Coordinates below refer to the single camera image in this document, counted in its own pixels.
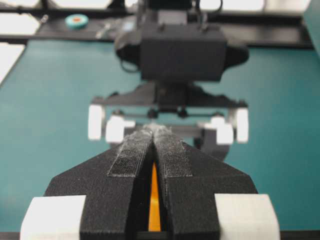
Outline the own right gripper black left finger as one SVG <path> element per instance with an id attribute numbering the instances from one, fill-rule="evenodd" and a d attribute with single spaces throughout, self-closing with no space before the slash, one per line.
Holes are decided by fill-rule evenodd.
<path id="1" fill-rule="evenodd" d="M 153 134 L 141 129 L 55 177 L 34 197 L 22 240 L 131 240 L 149 224 Z"/>

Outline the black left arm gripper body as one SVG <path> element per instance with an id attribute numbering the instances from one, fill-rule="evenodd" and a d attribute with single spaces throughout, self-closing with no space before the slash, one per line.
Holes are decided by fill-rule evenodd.
<path id="1" fill-rule="evenodd" d="M 114 92 L 107 97 L 96 96 L 91 104 L 106 106 L 143 106 L 150 107 L 148 118 L 155 118 L 158 113 L 176 113 L 181 118 L 189 117 L 186 108 L 247 108 L 244 100 L 232 100 L 225 95 L 213 95 L 193 83 L 147 82 L 133 91 L 119 94 Z"/>

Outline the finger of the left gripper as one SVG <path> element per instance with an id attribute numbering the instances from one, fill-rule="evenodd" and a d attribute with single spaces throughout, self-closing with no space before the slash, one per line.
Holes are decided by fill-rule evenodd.
<path id="1" fill-rule="evenodd" d="M 230 108 L 225 117 L 216 112 L 210 121 L 199 122 L 201 130 L 199 149 L 219 160 L 224 160 L 234 142 L 246 144 L 249 140 L 249 109 Z"/>
<path id="2" fill-rule="evenodd" d="M 102 105 L 91 104 L 88 108 L 88 139 L 99 141 L 104 136 L 107 143 L 121 143 L 126 129 L 134 129 L 136 122 L 125 120 L 121 114 L 113 114 L 106 119 L 106 111 Z"/>

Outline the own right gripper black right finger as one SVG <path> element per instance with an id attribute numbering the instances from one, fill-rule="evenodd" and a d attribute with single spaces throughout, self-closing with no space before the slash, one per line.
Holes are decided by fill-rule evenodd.
<path id="1" fill-rule="evenodd" d="M 277 240 L 267 194 L 246 173 L 156 129 L 159 184 L 175 240 Z"/>

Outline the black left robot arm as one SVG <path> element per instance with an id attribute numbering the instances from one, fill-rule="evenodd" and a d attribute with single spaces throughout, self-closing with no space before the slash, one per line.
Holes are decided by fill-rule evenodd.
<path id="1" fill-rule="evenodd" d="M 223 200 L 257 193 L 251 178 L 223 162 L 234 140 L 248 139 L 248 105 L 213 95 L 243 64 L 245 44 L 208 23 L 190 0 L 144 0 L 115 52 L 144 84 L 96 97 L 88 136 L 113 147 L 55 177 L 34 197 L 22 240 L 134 240 L 152 224 L 173 240 L 219 240 Z"/>

